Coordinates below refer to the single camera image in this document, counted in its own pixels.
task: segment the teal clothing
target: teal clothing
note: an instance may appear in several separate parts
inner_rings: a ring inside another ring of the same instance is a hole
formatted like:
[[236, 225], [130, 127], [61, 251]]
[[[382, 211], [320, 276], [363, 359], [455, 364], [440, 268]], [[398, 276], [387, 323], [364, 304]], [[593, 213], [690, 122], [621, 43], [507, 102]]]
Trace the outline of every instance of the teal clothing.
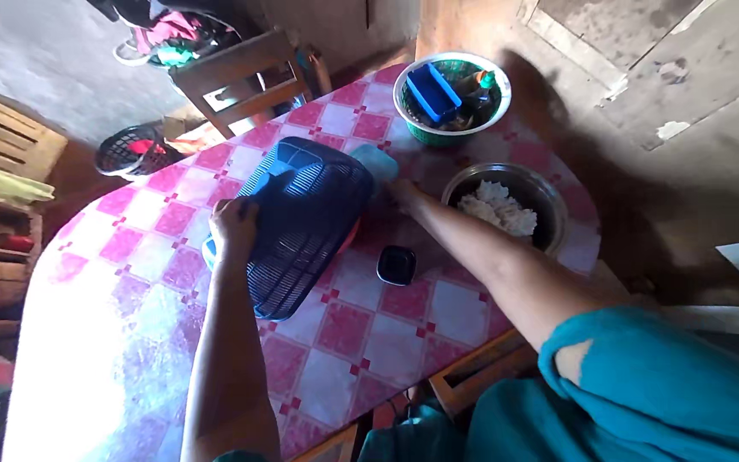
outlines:
[[[554, 355], [592, 341], [580, 386]], [[540, 350], [541, 380], [478, 400], [466, 440], [434, 409], [371, 432], [361, 460], [739, 460], [739, 357], [637, 308], [573, 317]]]

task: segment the shoe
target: shoe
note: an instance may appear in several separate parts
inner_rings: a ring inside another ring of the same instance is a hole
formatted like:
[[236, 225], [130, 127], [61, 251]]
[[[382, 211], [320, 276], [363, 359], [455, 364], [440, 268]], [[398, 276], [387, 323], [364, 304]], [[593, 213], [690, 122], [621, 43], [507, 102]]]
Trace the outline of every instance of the shoe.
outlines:
[[150, 55], [136, 49], [136, 37], [132, 36], [113, 49], [113, 58], [125, 66], [136, 68], [144, 66], [150, 60]]

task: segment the table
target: table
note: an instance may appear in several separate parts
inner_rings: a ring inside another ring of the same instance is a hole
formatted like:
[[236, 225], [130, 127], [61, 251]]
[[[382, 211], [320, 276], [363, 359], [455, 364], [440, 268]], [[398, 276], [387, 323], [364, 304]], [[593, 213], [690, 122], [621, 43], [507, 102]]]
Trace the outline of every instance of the table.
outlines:
[[[424, 147], [393, 106], [403, 68], [375, 72], [111, 192], [64, 226], [30, 281], [6, 460], [178, 459], [210, 283], [199, 251], [210, 208], [234, 196], [284, 136], [342, 151], [375, 144], [435, 195], [467, 164], [522, 163], [563, 195], [570, 227], [558, 258], [588, 275], [599, 221], [563, 162], [511, 113], [461, 147]], [[390, 243], [419, 256], [422, 271], [407, 287], [375, 275]], [[474, 277], [380, 200], [297, 313], [258, 327], [284, 457], [511, 328]]]

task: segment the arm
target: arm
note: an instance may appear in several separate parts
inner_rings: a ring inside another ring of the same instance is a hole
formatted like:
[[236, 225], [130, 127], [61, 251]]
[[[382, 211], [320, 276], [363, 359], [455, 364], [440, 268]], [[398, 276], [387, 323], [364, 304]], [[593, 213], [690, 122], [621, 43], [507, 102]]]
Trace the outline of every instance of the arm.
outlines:
[[484, 283], [535, 350], [564, 320], [615, 302], [587, 289], [568, 269], [534, 247], [441, 204], [412, 183], [399, 180], [391, 188], [404, 211]]
[[210, 461], [230, 450], [248, 450], [270, 461], [281, 458], [247, 292], [258, 206], [251, 203], [242, 219], [244, 202], [241, 197], [220, 201], [210, 217], [216, 261], [187, 394], [182, 461]]

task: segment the hand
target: hand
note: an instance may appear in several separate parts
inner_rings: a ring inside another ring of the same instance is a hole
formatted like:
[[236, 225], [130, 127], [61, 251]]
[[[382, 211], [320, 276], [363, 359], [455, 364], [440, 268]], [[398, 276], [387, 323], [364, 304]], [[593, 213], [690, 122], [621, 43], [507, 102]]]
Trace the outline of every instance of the hand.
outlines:
[[210, 232], [216, 245], [217, 258], [230, 258], [246, 264], [255, 242], [255, 217], [259, 205], [249, 197], [221, 199], [210, 216]]
[[407, 179], [398, 178], [384, 184], [393, 195], [398, 208], [407, 215], [412, 213], [412, 206], [424, 195], [418, 187]]

